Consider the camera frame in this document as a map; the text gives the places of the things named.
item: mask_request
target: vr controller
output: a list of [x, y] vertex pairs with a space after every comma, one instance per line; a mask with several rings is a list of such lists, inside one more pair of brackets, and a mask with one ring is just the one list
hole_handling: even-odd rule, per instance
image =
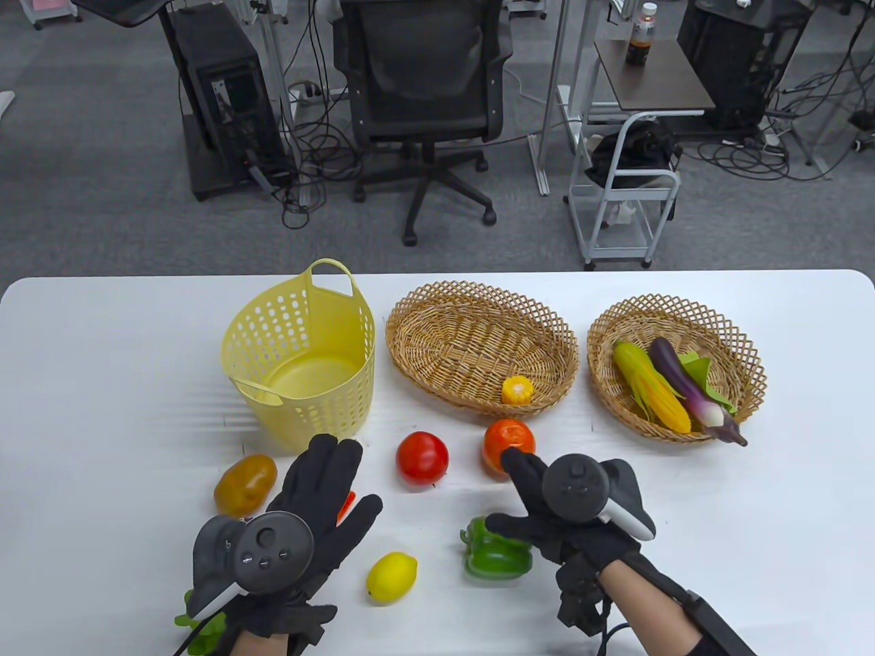
[[295, 514], [270, 511], [249, 522], [213, 517], [194, 541], [194, 588], [185, 610], [210, 618], [237, 595], [292, 585], [313, 557], [313, 534]]
[[641, 504], [635, 472], [625, 460], [603, 463], [579, 453], [560, 457], [544, 474], [550, 510], [572, 524], [612, 521], [636, 540], [656, 537], [656, 525]]

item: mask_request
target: computer tower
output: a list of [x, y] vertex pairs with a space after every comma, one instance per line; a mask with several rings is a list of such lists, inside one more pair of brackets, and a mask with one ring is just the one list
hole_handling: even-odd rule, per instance
[[[210, 158], [193, 155], [193, 149], [203, 151], [204, 146], [220, 155], [229, 186], [251, 182], [251, 166], [268, 178], [287, 174], [289, 158], [258, 53], [228, 7], [206, 3], [178, 9], [171, 22], [206, 128], [198, 131], [188, 125], [185, 131], [195, 196], [200, 199], [200, 180], [204, 189], [215, 187], [212, 180], [220, 173], [204, 171]], [[210, 143], [192, 143], [194, 138]]]
[[812, 13], [796, 0], [688, 0], [677, 42], [714, 101], [712, 128], [756, 129]]

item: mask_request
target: black glove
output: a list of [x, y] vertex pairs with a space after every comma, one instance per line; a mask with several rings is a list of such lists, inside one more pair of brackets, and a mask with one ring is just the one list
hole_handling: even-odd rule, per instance
[[338, 526], [338, 513], [347, 501], [361, 462], [361, 445], [354, 440], [338, 440], [317, 435], [310, 448], [289, 468], [283, 490], [268, 505], [268, 510], [294, 513], [313, 533], [313, 557], [307, 570], [288, 588], [268, 595], [238, 596], [224, 609], [227, 632], [220, 649], [233, 647], [236, 636], [245, 630], [267, 638], [289, 634], [290, 656], [297, 656], [307, 645], [315, 645], [324, 633], [323, 624], [337, 614], [335, 606], [310, 606], [308, 602], [349, 553], [361, 542], [382, 511], [375, 494], [362, 498]]
[[486, 517], [486, 528], [506, 538], [522, 540], [538, 547], [550, 561], [564, 564], [575, 554], [582, 554], [595, 574], [630, 552], [639, 552], [641, 545], [626, 531], [613, 523], [593, 520], [572, 524], [553, 513], [542, 492], [547, 465], [541, 458], [511, 448], [501, 454], [501, 466], [510, 475], [520, 493], [528, 517], [510, 517], [494, 513]]

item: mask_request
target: woven bread basket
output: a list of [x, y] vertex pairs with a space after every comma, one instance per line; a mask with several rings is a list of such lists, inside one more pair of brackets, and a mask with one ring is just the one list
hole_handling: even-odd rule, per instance
[[[424, 285], [399, 301], [386, 342], [405, 376], [459, 408], [519, 417], [559, 402], [580, 366], [574, 331], [550, 308], [484, 284]], [[501, 402], [501, 384], [525, 376], [535, 393], [525, 406]]]
[[696, 351], [711, 358], [708, 382], [738, 408], [735, 419], [742, 423], [763, 402], [766, 373], [753, 342], [714, 310], [678, 297], [654, 294], [629, 298], [604, 312], [590, 328], [586, 340], [592, 385], [608, 410], [628, 428], [662, 442], [702, 443], [712, 437], [703, 434], [693, 419], [693, 432], [675, 433], [650, 422], [635, 403], [620, 370], [613, 364], [613, 347], [619, 341], [647, 349], [657, 337], [664, 337], [679, 355]]

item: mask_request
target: floor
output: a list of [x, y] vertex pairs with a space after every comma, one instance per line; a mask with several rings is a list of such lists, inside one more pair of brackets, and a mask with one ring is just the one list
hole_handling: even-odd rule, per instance
[[[286, 57], [304, 15], [299, 0], [291, 1], [290, 24], [280, 29]], [[551, 2], [548, 20], [513, 21], [514, 57], [507, 64], [526, 94], [541, 97], [557, 25]], [[660, 4], [661, 36], [675, 34], [684, 5]], [[820, 7], [788, 78], [834, 67], [860, 10], [843, 17]], [[570, 25], [579, 24], [578, 14], [571, 12]], [[872, 45], [872, 24], [860, 51]], [[599, 27], [605, 35], [627, 30], [627, 24]], [[327, 25], [321, 32], [330, 42]], [[258, 32], [252, 36], [257, 43]], [[570, 27], [566, 80], [575, 40]], [[312, 76], [312, 62], [311, 53], [302, 55], [290, 78]], [[342, 86], [339, 74], [332, 79]], [[17, 99], [0, 123], [0, 292], [24, 276], [296, 273], [320, 256], [358, 272], [582, 268], [561, 200], [571, 154], [560, 129], [550, 136], [552, 195], [538, 195], [524, 141], [494, 146], [488, 173], [471, 167], [460, 174], [493, 197], [499, 223], [484, 227], [476, 207], [437, 189], [417, 225], [419, 246], [405, 248], [400, 233], [412, 195], [406, 185], [371, 193], [364, 205], [353, 204], [349, 185], [332, 185], [328, 205], [299, 232], [284, 229], [277, 205], [255, 191], [197, 203], [187, 189], [177, 75], [157, 21], [124, 30], [86, 15], [81, 24], [59, 21], [34, 31], [18, 3], [4, 0], [0, 90], [6, 88]], [[598, 93], [609, 95], [604, 88]], [[338, 110], [342, 125], [348, 118]], [[506, 76], [503, 137], [539, 128], [542, 111]], [[813, 129], [816, 118], [801, 122], [802, 130]], [[840, 157], [853, 136], [837, 122], [822, 146], [825, 159]], [[814, 174], [798, 157], [795, 162], [795, 175]], [[749, 181], [690, 160], [654, 269], [851, 268], [873, 277], [873, 180], [875, 151], [852, 153], [830, 180], [807, 183]]]

